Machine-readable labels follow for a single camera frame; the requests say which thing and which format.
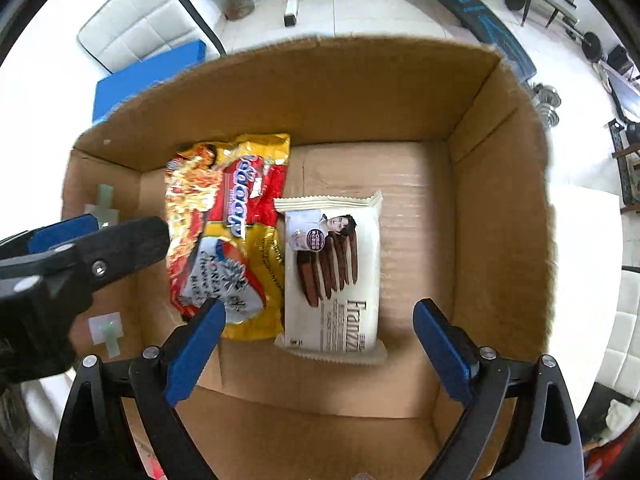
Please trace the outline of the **red yellow noodle packet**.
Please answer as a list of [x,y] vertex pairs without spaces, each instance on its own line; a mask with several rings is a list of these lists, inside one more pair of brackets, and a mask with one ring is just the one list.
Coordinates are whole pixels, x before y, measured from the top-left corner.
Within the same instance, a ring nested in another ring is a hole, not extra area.
[[286,133],[202,142],[166,166],[169,299],[186,320],[207,300],[224,305],[224,337],[282,333],[284,248],[274,202],[288,172]]

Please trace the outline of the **blue box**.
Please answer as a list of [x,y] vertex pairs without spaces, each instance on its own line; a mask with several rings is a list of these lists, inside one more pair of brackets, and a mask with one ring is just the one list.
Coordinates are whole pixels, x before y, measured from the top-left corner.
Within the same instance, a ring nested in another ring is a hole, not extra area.
[[194,40],[101,79],[96,84],[92,121],[103,122],[123,102],[200,65],[205,61],[205,55],[204,42]]

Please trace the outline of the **white Franzzi biscuit packet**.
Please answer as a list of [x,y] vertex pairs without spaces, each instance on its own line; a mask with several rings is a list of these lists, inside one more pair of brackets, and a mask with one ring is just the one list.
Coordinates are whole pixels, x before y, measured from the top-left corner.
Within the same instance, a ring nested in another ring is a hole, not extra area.
[[294,356],[378,365],[383,194],[278,198],[284,220],[284,332]]

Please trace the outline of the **white padded chair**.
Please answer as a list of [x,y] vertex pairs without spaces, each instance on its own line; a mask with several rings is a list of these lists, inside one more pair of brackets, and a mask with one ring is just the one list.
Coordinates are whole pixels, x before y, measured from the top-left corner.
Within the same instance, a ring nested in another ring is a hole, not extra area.
[[111,74],[196,40],[205,44],[206,58],[227,54],[191,0],[107,0],[77,34],[78,44]]

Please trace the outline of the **black blue workout bench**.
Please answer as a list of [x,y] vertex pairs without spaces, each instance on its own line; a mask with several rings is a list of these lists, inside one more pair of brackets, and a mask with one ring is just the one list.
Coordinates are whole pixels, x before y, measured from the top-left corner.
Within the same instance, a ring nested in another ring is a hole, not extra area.
[[480,0],[437,0],[482,44],[498,49],[511,63],[520,84],[528,84],[537,70],[525,49],[503,21]]

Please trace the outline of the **black barbell weights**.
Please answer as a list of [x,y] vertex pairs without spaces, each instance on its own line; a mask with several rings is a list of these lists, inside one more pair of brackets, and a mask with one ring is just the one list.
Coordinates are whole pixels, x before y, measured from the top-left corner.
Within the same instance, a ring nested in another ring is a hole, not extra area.
[[[533,0],[503,0],[506,7],[511,11],[521,11],[521,25],[524,25]],[[545,28],[549,28],[556,20],[560,20],[560,25],[564,28],[567,36],[577,41],[582,48],[582,54],[589,63],[600,62],[603,58],[603,48],[600,37],[591,30],[580,32],[577,28],[577,6],[570,0],[540,0],[548,8],[551,14],[548,17]]]

